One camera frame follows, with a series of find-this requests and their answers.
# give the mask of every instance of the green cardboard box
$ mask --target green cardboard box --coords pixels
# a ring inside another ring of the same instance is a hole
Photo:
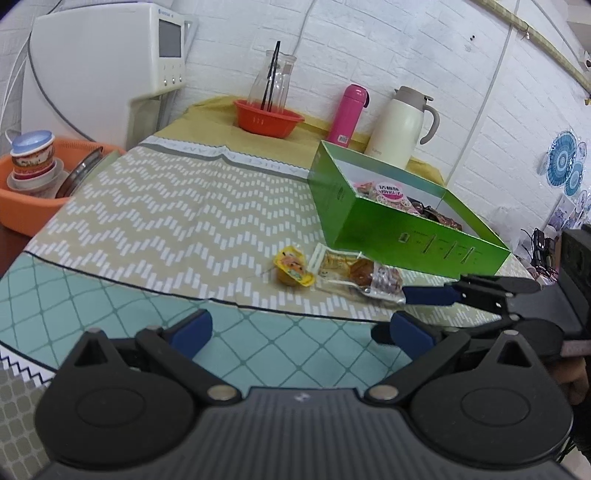
[[[352,184],[385,181],[462,224],[463,231],[382,205]],[[396,267],[459,278],[494,275],[509,255],[500,238],[453,193],[405,170],[325,141],[308,184],[329,247]]]

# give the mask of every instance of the plastic wrapper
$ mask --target plastic wrapper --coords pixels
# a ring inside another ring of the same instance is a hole
[[[375,202],[387,205],[396,210],[410,213],[416,216],[422,216],[442,223],[455,230],[462,231],[462,225],[455,220],[442,215],[431,206],[424,206],[418,200],[407,197],[398,186],[393,183],[366,181],[361,183],[354,183],[353,187],[358,193],[365,197],[374,200]]]
[[[360,252],[333,250],[318,244],[309,270],[316,276],[317,286],[324,290],[339,294],[353,291],[375,300],[404,303],[400,271]]]
[[[419,215],[405,194],[393,183],[367,181],[353,185],[358,193],[396,210]]]
[[[314,283],[314,275],[306,268],[306,256],[292,245],[282,249],[273,263],[279,270],[278,280],[285,285],[309,287]]]

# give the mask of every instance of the stacked bowl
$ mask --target stacked bowl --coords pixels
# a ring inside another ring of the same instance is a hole
[[[55,136],[49,130],[29,132],[12,140],[12,172],[7,178],[11,190],[47,197],[56,186],[64,164],[54,157]]]

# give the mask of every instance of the white brick wall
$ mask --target white brick wall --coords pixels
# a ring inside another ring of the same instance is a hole
[[[45,0],[23,1],[32,8]],[[173,9],[196,14],[200,22],[187,59],[187,87],[174,114],[211,96],[246,96],[265,50],[281,40],[282,51],[292,52],[310,1],[174,0]],[[561,1],[537,0],[577,51]],[[64,7],[101,2],[64,0]],[[516,2],[499,0],[510,10]],[[23,28],[35,12],[29,12]],[[532,0],[520,0],[518,15],[576,61]],[[0,24],[0,45],[4,29]],[[484,218],[507,204],[526,217],[524,227],[539,226],[559,191],[547,187],[535,167],[559,131],[586,134],[591,107],[583,105],[583,89],[534,45],[520,40],[521,34],[508,49],[485,105],[508,32],[470,0],[317,0],[297,52],[288,107],[331,120],[344,88],[359,83],[368,88],[371,103],[358,129],[369,133],[394,89],[414,87],[434,98],[441,115],[437,135],[418,146],[415,155],[447,178],[479,125],[450,187]],[[426,114],[426,128],[430,122]]]
[[[530,0],[521,0],[518,16],[556,42],[565,56],[573,57]],[[560,22],[560,17],[552,16]],[[572,38],[566,28],[562,32]],[[452,190],[485,218],[499,205],[514,206],[524,217],[524,228],[531,229],[547,220],[561,195],[561,189],[551,188],[536,175],[536,167],[562,130],[572,128],[590,144],[591,110],[584,105],[583,88],[521,37],[517,34],[504,60],[500,88],[490,100],[487,118]],[[591,173],[583,187],[591,186],[589,177]]]

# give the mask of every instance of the white kettle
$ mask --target white kettle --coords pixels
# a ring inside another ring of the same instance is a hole
[[[433,115],[433,124],[421,139],[421,145],[431,140],[439,127],[439,113],[427,105],[428,100],[433,98],[409,87],[396,90],[375,125],[365,154],[395,167],[406,168],[421,134],[425,110]]]

